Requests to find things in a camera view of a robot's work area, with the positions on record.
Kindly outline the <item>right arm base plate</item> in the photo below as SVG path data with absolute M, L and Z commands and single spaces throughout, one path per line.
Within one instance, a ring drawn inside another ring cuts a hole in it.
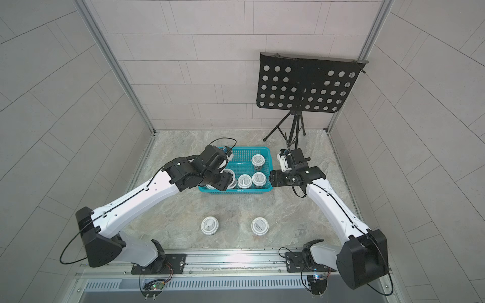
M 327 273 L 329 270 L 328 266 L 325 265 L 305 265 L 302 257 L 302 252 L 285 252 L 285 265 L 288 273 Z

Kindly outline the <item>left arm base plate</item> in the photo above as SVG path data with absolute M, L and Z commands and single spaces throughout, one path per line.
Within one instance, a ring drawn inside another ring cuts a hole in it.
M 158 257 L 149 266 L 133 265 L 132 275 L 181 275 L 186 264 L 187 254 L 166 254 Z

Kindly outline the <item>yogurt cup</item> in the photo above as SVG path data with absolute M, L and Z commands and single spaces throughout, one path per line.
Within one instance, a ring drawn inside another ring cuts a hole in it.
M 238 177 L 237 186 L 240 189 L 250 189 L 253 184 L 252 177 L 248 174 L 242 174 Z
M 225 169 L 225 172 L 229 173 L 232 176 L 231 182 L 229 183 L 227 189 L 235 189 L 237 185 L 237 177 L 233 170 Z
M 267 183 L 266 175 L 262 172 L 256 172 L 252 176 L 252 183 L 256 188 L 264 188 Z
M 251 230 L 256 236 L 264 236 L 269 231 L 269 223 L 263 217 L 257 217 L 251 222 Z
M 212 216 L 206 217 L 201 223 L 201 230 L 206 236 L 214 235 L 219 229 L 219 221 Z
M 255 154 L 251 158 L 251 163 L 253 164 L 255 170 L 261 170 L 265 162 L 265 157 L 262 154 Z

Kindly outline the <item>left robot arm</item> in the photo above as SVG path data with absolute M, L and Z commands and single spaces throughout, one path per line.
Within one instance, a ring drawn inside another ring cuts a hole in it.
M 135 218 L 185 189 L 207 184 L 225 191 L 232 174 L 225 172 L 232 155 L 220 150 L 206 158 L 201 155 L 175 158 L 163 165 L 154 176 L 124 196 L 102 207 L 84 207 L 76 218 L 87 261 L 98 268 L 112 261 L 123 261 L 149 268 L 164 268 L 165 252 L 159 241 L 141 241 L 122 230 Z

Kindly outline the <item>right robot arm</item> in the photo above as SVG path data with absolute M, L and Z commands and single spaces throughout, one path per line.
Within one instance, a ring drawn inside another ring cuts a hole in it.
M 381 230 L 371 230 L 352 213 L 319 168 L 273 170 L 269 181 L 273 187 L 300 187 L 327 217 L 341 242 L 341 247 L 322 240 L 308 242 L 301 253 L 304 265 L 337 270 L 351 289 L 389 274 L 387 238 Z

